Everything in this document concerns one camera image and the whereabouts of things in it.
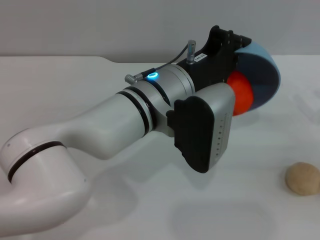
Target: white wall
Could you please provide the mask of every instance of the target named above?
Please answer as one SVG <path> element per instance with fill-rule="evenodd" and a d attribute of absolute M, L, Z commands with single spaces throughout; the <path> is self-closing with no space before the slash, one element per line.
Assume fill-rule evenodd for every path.
<path fill-rule="evenodd" d="M 220 25 L 272 54 L 320 54 L 319 0 L 1 0 L 0 55 L 165 62 Z"/>

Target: metal connector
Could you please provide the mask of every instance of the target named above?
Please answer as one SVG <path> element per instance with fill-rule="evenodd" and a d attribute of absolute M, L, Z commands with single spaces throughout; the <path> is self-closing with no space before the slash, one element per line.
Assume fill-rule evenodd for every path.
<path fill-rule="evenodd" d="M 186 63 L 191 65 L 195 63 L 196 41 L 189 40 L 186 53 Z"/>
<path fill-rule="evenodd" d="M 135 84 L 136 82 L 138 82 L 138 81 L 140 81 L 142 79 L 144 79 L 144 77 L 142 76 L 141 73 L 138 73 L 137 75 L 134 75 L 134 76 L 128 74 L 128 75 L 126 75 L 124 77 L 125 82 L 130 84 L 130 85 L 133 85 L 133 84 Z"/>

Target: sticker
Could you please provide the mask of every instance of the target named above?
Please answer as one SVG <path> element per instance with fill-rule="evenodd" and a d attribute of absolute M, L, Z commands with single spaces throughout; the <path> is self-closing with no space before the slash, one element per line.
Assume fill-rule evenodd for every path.
<path fill-rule="evenodd" d="M 198 56 L 196 56 L 194 58 L 195 62 L 199 62 L 201 59 L 204 59 L 207 55 L 205 55 L 204 53 L 200 53 Z"/>

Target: orange ball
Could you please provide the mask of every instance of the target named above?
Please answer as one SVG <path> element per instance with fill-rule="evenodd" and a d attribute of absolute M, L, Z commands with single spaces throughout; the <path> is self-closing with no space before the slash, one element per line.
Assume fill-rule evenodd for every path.
<path fill-rule="evenodd" d="M 226 83 L 233 89 L 235 104 L 233 116 L 247 112 L 254 102 L 254 92 L 249 80 L 239 71 L 233 71 Z"/>

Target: black stripe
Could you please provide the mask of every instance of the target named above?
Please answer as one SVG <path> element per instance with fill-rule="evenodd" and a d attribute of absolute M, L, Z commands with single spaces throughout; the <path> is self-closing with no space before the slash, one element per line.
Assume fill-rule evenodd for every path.
<path fill-rule="evenodd" d="M 157 117 L 156 117 L 156 112 L 154 110 L 154 106 L 152 105 L 152 103 L 150 102 L 149 98 L 147 98 L 147 96 L 138 88 L 134 87 L 134 86 L 128 86 L 125 89 L 131 90 L 132 92 L 135 92 L 136 94 L 138 94 L 143 101 L 145 101 L 146 106 L 149 109 L 151 118 L 152 118 L 152 130 L 156 128 L 157 126 Z"/>
<path fill-rule="evenodd" d="M 146 135 L 149 132 L 150 127 L 149 127 L 148 117 L 147 117 L 147 114 L 145 113 L 144 108 L 141 106 L 138 100 L 134 96 L 132 96 L 130 93 L 126 91 L 120 91 L 118 92 L 118 94 L 121 94 L 127 97 L 135 105 L 136 109 L 138 109 L 144 124 L 144 135 Z"/>
<path fill-rule="evenodd" d="M 40 153 L 43 150 L 55 147 L 55 146 L 63 146 L 62 142 L 60 141 L 50 141 L 46 142 L 44 144 L 41 144 L 34 149 L 28 151 L 25 155 L 23 155 L 18 161 L 15 162 L 15 164 L 11 167 L 9 173 L 8 173 L 8 180 L 11 183 L 12 178 L 16 171 L 24 164 L 28 159 L 32 158 L 34 155 Z"/>
<path fill-rule="evenodd" d="M 165 93 L 165 91 L 162 89 L 162 87 L 154 80 L 149 80 L 148 78 L 144 78 L 142 79 L 148 83 L 150 83 L 152 86 L 154 86 L 158 92 L 161 94 L 163 100 L 170 106 L 170 101 L 169 101 L 169 98 L 167 96 L 167 94 Z"/>

